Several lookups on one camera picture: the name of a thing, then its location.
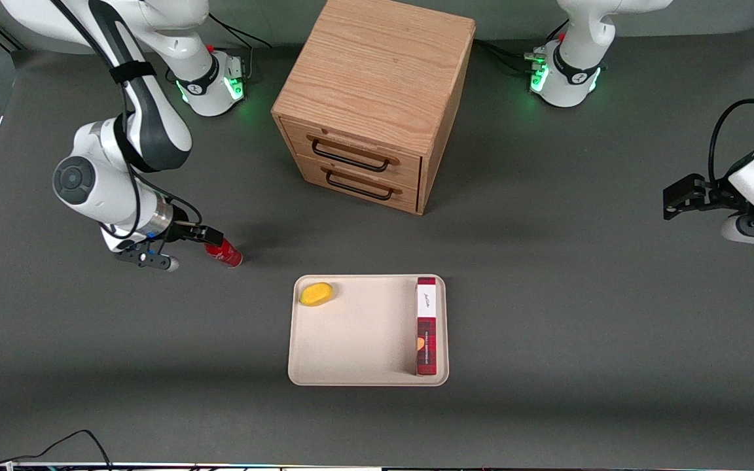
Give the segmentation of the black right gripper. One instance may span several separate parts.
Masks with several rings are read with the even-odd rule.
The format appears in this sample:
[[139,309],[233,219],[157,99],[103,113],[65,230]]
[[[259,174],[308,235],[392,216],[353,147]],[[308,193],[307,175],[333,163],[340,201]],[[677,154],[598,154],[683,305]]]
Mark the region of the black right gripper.
[[221,247],[224,241],[222,232],[210,226],[201,226],[188,221],[175,220],[170,224],[170,243],[176,241],[194,241],[213,247]]

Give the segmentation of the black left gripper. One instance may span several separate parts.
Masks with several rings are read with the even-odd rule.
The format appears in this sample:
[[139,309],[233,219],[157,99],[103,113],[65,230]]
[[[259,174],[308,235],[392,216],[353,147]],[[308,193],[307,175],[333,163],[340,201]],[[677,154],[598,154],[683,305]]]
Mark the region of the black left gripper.
[[688,174],[674,182],[668,186],[668,193],[662,195],[664,220],[671,220],[689,211],[716,209],[730,209],[742,214],[746,212],[746,199],[726,179],[709,182],[697,173]]

